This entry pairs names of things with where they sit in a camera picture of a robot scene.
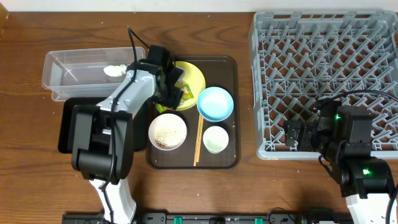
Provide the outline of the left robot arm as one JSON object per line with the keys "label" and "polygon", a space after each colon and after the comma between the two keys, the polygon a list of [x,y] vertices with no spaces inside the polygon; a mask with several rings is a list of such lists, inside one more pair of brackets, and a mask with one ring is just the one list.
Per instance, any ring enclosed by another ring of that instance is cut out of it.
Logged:
{"label": "left robot arm", "polygon": [[73,107],[67,144],[72,166],[97,190],[106,222],[131,223],[135,216],[137,205],[127,181],[134,155],[134,117],[151,98],[177,108],[182,91],[176,84],[183,74],[174,62],[134,61],[106,99]]}

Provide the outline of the white cup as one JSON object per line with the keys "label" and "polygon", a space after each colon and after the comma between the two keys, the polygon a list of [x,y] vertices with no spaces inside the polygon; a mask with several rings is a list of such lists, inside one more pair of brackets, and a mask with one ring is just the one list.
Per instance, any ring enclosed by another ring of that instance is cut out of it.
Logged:
{"label": "white cup", "polygon": [[209,152],[217,154],[226,149],[229,136],[222,127],[211,126],[203,134],[203,143]]}

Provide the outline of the green snack wrapper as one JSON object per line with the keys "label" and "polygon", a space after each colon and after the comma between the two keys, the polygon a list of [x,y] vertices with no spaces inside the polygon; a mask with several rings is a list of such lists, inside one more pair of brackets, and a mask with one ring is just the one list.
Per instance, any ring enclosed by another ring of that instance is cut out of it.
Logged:
{"label": "green snack wrapper", "polygon": [[[186,84],[183,87],[181,87],[181,91],[183,92],[183,95],[181,97],[179,106],[176,108],[177,111],[187,110],[194,105],[193,102],[194,95],[190,87]],[[163,113],[167,110],[170,110],[170,108],[158,104],[155,105],[155,108],[159,113]]]}

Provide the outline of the pile of rice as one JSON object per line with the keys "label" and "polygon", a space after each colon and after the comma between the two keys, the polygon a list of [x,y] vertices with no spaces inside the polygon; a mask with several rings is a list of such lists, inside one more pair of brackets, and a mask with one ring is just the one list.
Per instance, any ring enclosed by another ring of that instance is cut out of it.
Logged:
{"label": "pile of rice", "polygon": [[179,143],[178,131],[170,127],[159,128],[155,131],[155,140],[161,148],[174,148]]}

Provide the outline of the white napkin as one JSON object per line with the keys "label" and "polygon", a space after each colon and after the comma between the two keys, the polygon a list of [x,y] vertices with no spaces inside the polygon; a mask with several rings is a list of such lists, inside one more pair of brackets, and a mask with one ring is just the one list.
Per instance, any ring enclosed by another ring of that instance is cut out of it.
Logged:
{"label": "white napkin", "polygon": [[109,77],[121,77],[126,74],[127,66],[124,64],[121,65],[109,65],[104,67],[104,73]]}

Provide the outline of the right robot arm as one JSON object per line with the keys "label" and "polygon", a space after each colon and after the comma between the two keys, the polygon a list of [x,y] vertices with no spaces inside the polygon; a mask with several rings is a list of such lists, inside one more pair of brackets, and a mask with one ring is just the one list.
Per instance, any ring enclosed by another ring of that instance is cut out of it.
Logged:
{"label": "right robot arm", "polygon": [[397,185],[389,164],[371,154],[371,128],[370,118],[284,122],[286,144],[319,153],[355,223],[397,223]]}

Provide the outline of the pink bowl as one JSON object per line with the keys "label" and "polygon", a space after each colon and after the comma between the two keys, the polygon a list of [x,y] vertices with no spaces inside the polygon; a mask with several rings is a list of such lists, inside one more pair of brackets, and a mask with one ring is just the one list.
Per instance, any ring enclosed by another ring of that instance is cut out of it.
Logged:
{"label": "pink bowl", "polygon": [[164,113],[151,122],[148,136],[157,149],[171,151],[181,146],[186,139],[187,125],[180,116]]}

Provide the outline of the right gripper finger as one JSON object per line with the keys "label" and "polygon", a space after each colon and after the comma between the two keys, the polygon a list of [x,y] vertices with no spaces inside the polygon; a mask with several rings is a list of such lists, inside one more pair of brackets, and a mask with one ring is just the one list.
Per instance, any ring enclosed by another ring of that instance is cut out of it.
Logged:
{"label": "right gripper finger", "polygon": [[304,124],[300,128],[297,142],[298,142],[298,145],[297,145],[298,151],[311,151],[311,125],[310,124]]}
{"label": "right gripper finger", "polygon": [[295,146],[301,131],[301,122],[296,119],[284,121],[283,129],[285,133],[285,145]]}

